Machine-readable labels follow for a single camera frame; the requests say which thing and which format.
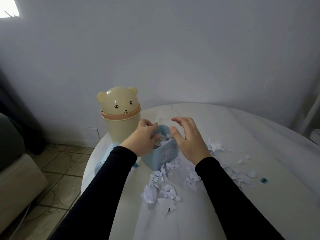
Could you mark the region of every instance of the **small blue object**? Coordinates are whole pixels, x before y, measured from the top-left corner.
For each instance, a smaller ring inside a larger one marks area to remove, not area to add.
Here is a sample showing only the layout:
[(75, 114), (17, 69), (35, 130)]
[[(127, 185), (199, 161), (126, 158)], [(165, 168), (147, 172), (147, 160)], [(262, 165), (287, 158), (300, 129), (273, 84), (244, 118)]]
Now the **small blue object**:
[(101, 160), (98, 162), (98, 164), (94, 168), (94, 175), (97, 175), (98, 171), (101, 169), (102, 165), (104, 164), (104, 162), (107, 160), (108, 156), (110, 155), (110, 152), (115, 147), (118, 147), (119, 145), (120, 145), (119, 142), (115, 142), (115, 143), (112, 143), (112, 144), (109, 145), (109, 147), (107, 148), (107, 150), (104, 153), (103, 157), (101, 158)]
[[(169, 127), (166, 125), (158, 125), (158, 129), (154, 134), (166, 135), (170, 133)], [(142, 161), (148, 165), (153, 171), (157, 171), (163, 164), (172, 161), (178, 156), (178, 145), (175, 139), (172, 139), (168, 143), (162, 145), (157, 149), (153, 149), (149, 154), (141, 157)]]
[(266, 179), (266, 178), (264, 178), (264, 177), (262, 177), (261, 179), (260, 179), (260, 182), (262, 182), (262, 183), (266, 183), (266, 182), (268, 182), (268, 180)]

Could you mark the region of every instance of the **blue plastic box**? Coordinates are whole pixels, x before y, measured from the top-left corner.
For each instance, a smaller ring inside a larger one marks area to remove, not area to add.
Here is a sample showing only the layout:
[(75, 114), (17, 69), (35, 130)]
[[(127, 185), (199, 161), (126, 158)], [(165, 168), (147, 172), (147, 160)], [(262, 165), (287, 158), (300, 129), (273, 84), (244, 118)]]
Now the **blue plastic box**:
[[(158, 125), (158, 129), (154, 132), (154, 134), (162, 135), (170, 134), (169, 127), (166, 125)], [(163, 164), (166, 164), (172, 161), (174, 158), (178, 156), (178, 144), (175, 139), (172, 139), (165, 145), (153, 149), (149, 154), (141, 157), (142, 161), (148, 165), (153, 171), (157, 171)]]

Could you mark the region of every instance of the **hand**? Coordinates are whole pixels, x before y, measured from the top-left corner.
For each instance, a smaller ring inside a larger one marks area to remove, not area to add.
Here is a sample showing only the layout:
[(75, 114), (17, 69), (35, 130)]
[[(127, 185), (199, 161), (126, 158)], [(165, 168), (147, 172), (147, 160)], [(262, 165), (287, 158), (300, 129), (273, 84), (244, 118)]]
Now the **hand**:
[(185, 138), (174, 126), (170, 127), (170, 133), (176, 139), (183, 155), (195, 166), (204, 158), (211, 157), (209, 150), (202, 139), (198, 128), (192, 118), (174, 117), (172, 121), (177, 122), (184, 129)]
[(152, 124), (146, 119), (141, 119), (138, 128), (120, 146), (133, 151), (137, 157), (142, 157), (151, 152), (156, 141), (160, 140), (160, 134), (152, 135), (157, 128), (158, 123)]

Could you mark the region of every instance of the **bear ear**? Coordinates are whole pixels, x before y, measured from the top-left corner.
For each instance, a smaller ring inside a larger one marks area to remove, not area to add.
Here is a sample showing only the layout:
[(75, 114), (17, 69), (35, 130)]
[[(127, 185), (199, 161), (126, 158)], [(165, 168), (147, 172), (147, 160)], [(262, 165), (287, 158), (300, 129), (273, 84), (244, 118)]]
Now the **bear ear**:
[(130, 87), (129, 89), (134, 92), (135, 95), (138, 94), (138, 89), (136, 87)]
[(106, 96), (107, 96), (106, 92), (99, 92), (97, 95), (97, 99), (99, 103), (102, 103), (105, 100)]

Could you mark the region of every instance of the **dark curtain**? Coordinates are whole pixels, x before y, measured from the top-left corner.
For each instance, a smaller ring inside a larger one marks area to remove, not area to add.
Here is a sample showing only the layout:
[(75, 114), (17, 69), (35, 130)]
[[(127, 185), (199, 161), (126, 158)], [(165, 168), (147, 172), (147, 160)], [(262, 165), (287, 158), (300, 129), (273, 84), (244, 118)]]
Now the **dark curtain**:
[(26, 149), (35, 155), (43, 152), (46, 141), (41, 126), (26, 108), (0, 69), (0, 113), (8, 116), (21, 133)]

